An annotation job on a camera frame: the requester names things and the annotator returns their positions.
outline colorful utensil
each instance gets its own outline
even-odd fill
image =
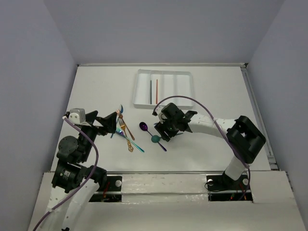
[[[127,134],[126,134],[126,131],[125,131],[126,125],[125,125],[124,121],[121,118],[119,119],[119,123],[120,123],[121,129],[124,131],[124,134],[127,137]],[[130,143],[130,141],[128,139],[127,139],[127,145],[128,145],[128,150],[130,152],[132,152],[134,150],[134,148],[131,146],[131,143]]]
[[[120,109],[120,113],[123,113],[124,109],[123,109],[123,106],[121,105],[121,109]]]
[[[122,131],[122,129],[120,128],[116,128],[116,133],[122,137],[124,137],[125,139],[129,140],[136,148],[139,149],[140,152],[144,153],[144,150],[139,147],[138,145],[136,145],[133,141],[131,141],[126,135],[124,135],[124,132]]]
[[[124,122],[123,115],[122,115],[121,113],[119,113],[118,115],[119,115],[120,123],[121,123],[121,121],[124,123],[124,125],[125,125],[125,127],[127,128],[127,130],[128,130],[128,132],[129,132],[131,138],[132,138],[133,141],[134,141],[134,140],[135,140],[135,137],[134,137],[133,134],[130,132],[130,130],[129,130],[127,124]]]

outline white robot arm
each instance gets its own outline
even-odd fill
[[[42,221],[41,225],[38,227],[39,231],[61,230],[64,217],[73,198],[70,198],[55,210],[52,210],[52,208],[66,197],[67,193],[64,192],[64,189],[59,187],[52,188],[51,196],[46,209],[46,213],[51,213]]]
[[[75,225],[89,202],[93,194],[99,189],[99,183],[95,183],[90,179],[72,198],[69,204],[64,221],[62,223],[62,231],[73,231]]]
[[[238,119],[212,119],[195,111],[184,114],[173,103],[158,107],[153,115],[158,115],[160,122],[156,124],[155,129],[166,141],[179,131],[188,131],[224,138],[230,143],[235,156],[222,174],[221,182],[226,188],[240,178],[266,142],[262,133],[245,116]]]

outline fork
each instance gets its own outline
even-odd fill
[[[129,134],[130,134],[130,136],[131,136],[131,139],[134,141],[134,140],[135,140],[135,137],[134,137],[133,134],[130,132],[129,128],[127,127],[126,123],[124,122],[122,113],[121,113],[119,110],[117,110],[116,112],[117,112],[117,114],[118,114],[118,116],[119,116],[119,120],[121,119],[121,120],[123,121],[124,125],[126,126],[128,132],[129,132]]]
[[[120,123],[121,129],[124,131],[124,134],[125,134],[125,136],[127,137],[127,134],[126,134],[126,131],[125,131],[126,125],[125,125],[123,119],[120,118],[120,117],[119,117],[119,123]],[[127,140],[127,145],[128,145],[128,150],[129,150],[130,152],[132,152],[132,151],[134,150],[134,148],[131,146],[131,143],[130,143],[129,140]]]

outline gray wall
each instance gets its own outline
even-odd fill
[[[308,1],[286,0],[248,71],[275,157],[308,228]]]
[[[76,71],[42,0],[0,6],[0,230],[25,231]]]
[[[77,63],[248,62],[283,0],[44,0]]]

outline purple cable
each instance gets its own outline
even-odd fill
[[[173,95],[173,96],[169,96],[167,98],[164,98],[162,101],[160,101],[154,108],[153,112],[155,112],[156,108],[165,100],[171,99],[171,98],[184,98],[184,99],[189,99],[194,101],[195,103],[199,104],[203,109],[206,110],[206,112],[209,114],[209,116],[211,117],[211,119],[214,121],[214,124],[216,125],[218,131],[220,132],[221,136],[223,137],[223,139],[227,142],[227,144],[230,146],[230,148],[233,150],[234,155],[236,156],[236,158],[238,158],[240,160],[240,162],[248,169],[248,184],[245,188],[245,191],[243,192],[242,196],[238,199],[239,201],[245,196],[245,194],[247,193],[247,190],[249,189],[249,185],[250,185],[250,169],[249,169],[249,165],[247,165],[245,163],[245,161],[243,160],[243,158],[238,154],[237,150],[233,147],[233,145],[229,142],[228,138],[223,134],[223,131],[221,130],[220,126],[218,125],[218,123],[216,122],[215,118],[213,117],[212,113],[200,102],[198,102],[197,100],[191,98],[191,97],[187,97],[187,96],[182,96],[182,95]]]
[[[96,152],[96,159],[95,159],[95,163],[94,166],[92,168],[92,171],[90,172],[90,174],[88,175],[88,177],[86,178],[86,180],[79,186],[76,188],[75,191],[73,191],[71,194],[69,194],[64,200],[62,200],[61,202],[59,202],[56,206],[54,206],[53,208],[51,208],[52,210],[57,209],[58,207],[60,207],[61,205],[63,205],[66,201],[68,201],[72,196],[74,196],[87,182],[88,180],[91,178],[91,176],[93,175],[97,163],[98,163],[98,149],[96,147],[96,145],[94,144],[94,142],[86,135],[86,133],[84,133],[82,130],[80,130],[77,126],[75,126],[74,124],[72,124],[66,117],[64,118],[64,120],[75,130],[77,130],[81,135],[83,135],[89,142],[90,144],[93,146],[93,148],[95,149]],[[39,225],[42,223],[42,221],[50,214],[51,212],[48,211],[36,224],[36,226],[34,227],[33,231],[37,230],[37,228],[39,227]]]

